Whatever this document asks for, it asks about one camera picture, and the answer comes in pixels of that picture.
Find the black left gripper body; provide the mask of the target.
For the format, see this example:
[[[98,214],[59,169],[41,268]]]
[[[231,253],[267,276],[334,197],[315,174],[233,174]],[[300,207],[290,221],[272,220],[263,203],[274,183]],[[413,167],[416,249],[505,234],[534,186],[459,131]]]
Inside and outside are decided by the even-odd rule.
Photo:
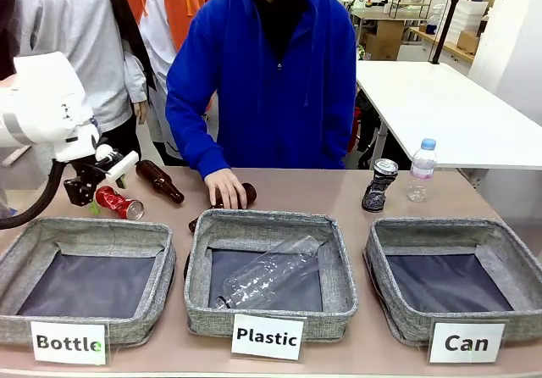
[[[70,202],[83,207],[91,203],[97,186],[106,179],[107,171],[93,164],[72,163],[75,177],[64,181]]]

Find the person's right hand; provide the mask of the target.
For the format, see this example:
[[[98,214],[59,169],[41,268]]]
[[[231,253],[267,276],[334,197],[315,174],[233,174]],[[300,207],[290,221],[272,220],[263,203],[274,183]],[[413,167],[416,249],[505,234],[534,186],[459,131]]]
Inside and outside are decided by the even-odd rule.
[[[224,208],[247,208],[246,190],[231,169],[217,170],[204,178],[212,206],[221,199]]]

